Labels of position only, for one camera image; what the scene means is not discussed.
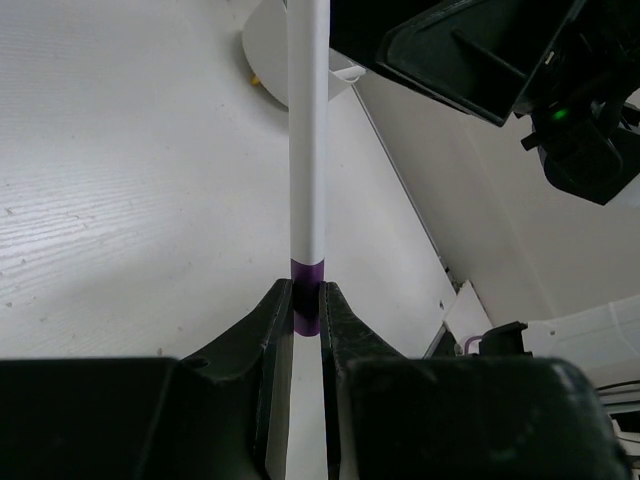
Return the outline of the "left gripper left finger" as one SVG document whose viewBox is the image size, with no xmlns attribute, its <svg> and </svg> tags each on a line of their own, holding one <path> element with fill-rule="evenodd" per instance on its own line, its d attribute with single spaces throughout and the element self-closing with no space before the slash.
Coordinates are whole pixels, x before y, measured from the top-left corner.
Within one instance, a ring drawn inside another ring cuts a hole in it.
<svg viewBox="0 0 640 480">
<path fill-rule="evenodd" d="M 281 479 L 292 284 L 184 359 L 1 364 L 5 479 Z"/>
</svg>

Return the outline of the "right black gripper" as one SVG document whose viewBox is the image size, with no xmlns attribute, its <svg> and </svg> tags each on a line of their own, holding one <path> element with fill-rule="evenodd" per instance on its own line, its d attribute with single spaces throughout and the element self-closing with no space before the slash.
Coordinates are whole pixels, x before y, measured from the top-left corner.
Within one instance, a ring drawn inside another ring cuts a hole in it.
<svg viewBox="0 0 640 480">
<path fill-rule="evenodd" d="M 638 2 L 473 2 L 454 34 L 479 55 L 477 98 L 437 101 L 496 126 L 529 117 L 521 145 L 546 180 L 612 202 L 639 175 Z"/>
</svg>

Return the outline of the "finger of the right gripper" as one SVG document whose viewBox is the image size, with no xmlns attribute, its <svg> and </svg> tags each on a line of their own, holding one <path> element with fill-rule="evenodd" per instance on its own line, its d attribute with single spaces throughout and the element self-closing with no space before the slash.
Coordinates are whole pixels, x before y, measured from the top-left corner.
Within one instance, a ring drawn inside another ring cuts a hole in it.
<svg viewBox="0 0 640 480">
<path fill-rule="evenodd" d="M 454 34 L 473 1 L 332 1 L 330 46 L 434 100 L 475 100 L 479 55 Z"/>
</svg>

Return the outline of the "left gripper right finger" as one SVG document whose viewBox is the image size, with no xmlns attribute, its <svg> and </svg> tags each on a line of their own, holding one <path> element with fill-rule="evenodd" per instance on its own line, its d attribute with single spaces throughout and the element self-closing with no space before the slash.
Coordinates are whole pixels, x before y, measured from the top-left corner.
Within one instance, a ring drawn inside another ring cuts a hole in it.
<svg viewBox="0 0 640 480">
<path fill-rule="evenodd" d="M 332 479 L 626 479 L 630 461 L 574 365 L 527 355 L 411 359 L 319 291 Z"/>
</svg>

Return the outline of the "purple capped white marker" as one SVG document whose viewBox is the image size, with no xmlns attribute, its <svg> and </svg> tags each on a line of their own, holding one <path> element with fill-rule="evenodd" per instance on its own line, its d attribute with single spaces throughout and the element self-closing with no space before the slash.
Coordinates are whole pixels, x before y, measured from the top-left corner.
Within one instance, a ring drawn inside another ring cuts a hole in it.
<svg viewBox="0 0 640 480">
<path fill-rule="evenodd" d="M 330 3 L 287 3 L 290 258 L 294 329 L 320 331 L 324 279 Z"/>
</svg>

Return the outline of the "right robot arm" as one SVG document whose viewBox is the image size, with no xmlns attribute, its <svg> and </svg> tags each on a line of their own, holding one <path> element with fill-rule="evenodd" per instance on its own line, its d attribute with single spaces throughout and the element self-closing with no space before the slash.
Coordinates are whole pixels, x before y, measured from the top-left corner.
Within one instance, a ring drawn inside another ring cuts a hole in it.
<svg viewBox="0 0 640 480">
<path fill-rule="evenodd" d="M 335 1 L 330 44 L 445 265 L 537 356 L 639 376 L 639 5 Z"/>
</svg>

